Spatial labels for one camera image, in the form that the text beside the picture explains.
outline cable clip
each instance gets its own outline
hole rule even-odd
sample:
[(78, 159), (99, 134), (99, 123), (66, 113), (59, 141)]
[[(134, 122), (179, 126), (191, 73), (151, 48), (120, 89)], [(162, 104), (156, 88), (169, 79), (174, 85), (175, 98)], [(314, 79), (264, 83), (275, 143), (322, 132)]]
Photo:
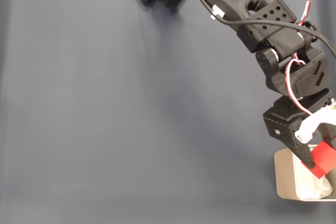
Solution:
[(221, 18), (223, 18), (224, 17), (224, 15), (225, 15), (225, 12), (223, 12), (217, 5), (214, 5), (213, 7), (212, 7), (212, 14), (213, 15), (211, 15), (211, 18), (213, 19), (213, 20), (215, 20), (216, 18), (215, 18), (215, 16), (217, 16), (217, 15), (219, 15)]
[(331, 100), (331, 105), (319, 109), (314, 114), (304, 119), (300, 129), (295, 132), (295, 137), (303, 144), (307, 144), (312, 138), (320, 123), (336, 125), (336, 100)]

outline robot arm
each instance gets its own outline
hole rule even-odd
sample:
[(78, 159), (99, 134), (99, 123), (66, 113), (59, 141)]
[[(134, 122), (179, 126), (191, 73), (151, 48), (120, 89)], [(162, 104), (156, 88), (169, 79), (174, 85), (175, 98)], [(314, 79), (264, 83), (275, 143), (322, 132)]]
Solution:
[[(143, 0), (145, 4), (151, 1), (153, 0)], [(163, 2), (166, 7), (172, 7), (178, 5), (181, 0), (163, 0)], [(283, 0), (201, 0), (201, 2), (213, 13), (213, 19), (224, 20), (222, 23), (230, 26), (247, 49), (256, 54), (256, 59), (266, 76), (266, 86), (283, 95), (264, 113), (269, 135), (282, 141), (309, 168), (314, 168), (315, 163), (307, 142), (300, 141), (297, 138), (298, 133), (295, 134), (309, 115), (296, 106), (293, 98), (299, 98), (300, 104), (309, 113), (315, 113), (331, 103), (332, 93), (328, 88), (331, 77), (327, 59), (323, 52), (311, 45), (316, 38), (307, 32), (309, 29), (304, 32), (304, 29), (272, 25), (270, 21), (291, 25), (296, 21), (296, 16)], [(301, 22), (301, 25), (313, 27), (311, 23)], [(294, 64), (292, 70), (287, 69), (289, 82), (286, 82), (286, 63), (293, 56), (296, 58), (296, 63), (300, 61), (304, 64)], [(336, 148), (336, 126), (322, 123), (318, 130), (323, 140)]]

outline gray fabric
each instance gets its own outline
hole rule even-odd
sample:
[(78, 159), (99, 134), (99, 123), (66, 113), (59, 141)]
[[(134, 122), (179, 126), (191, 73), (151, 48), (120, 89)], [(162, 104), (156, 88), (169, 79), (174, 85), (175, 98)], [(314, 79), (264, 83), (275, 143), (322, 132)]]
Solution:
[[(279, 95), (197, 0), (1, 5), (1, 224), (335, 223), (335, 204), (277, 196)], [(335, 13), (312, 0), (333, 42)]]

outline table surface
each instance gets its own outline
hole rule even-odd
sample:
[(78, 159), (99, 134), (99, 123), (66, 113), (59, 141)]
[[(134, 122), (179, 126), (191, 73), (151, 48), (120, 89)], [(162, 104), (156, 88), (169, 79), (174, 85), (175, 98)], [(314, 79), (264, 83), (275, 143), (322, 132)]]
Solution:
[[(335, 43), (335, 0), (311, 1)], [(2, 224), (335, 223), (335, 204), (277, 196), (279, 94), (197, 0), (0, 0), (0, 17)]]

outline red block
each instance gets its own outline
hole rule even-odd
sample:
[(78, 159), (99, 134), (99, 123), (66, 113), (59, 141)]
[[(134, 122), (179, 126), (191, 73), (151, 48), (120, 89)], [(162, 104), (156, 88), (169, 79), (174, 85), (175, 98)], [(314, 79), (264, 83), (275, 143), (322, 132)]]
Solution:
[(315, 162), (315, 168), (310, 169), (304, 165), (318, 178), (329, 173), (336, 166), (336, 150), (325, 141), (311, 151), (311, 156)]

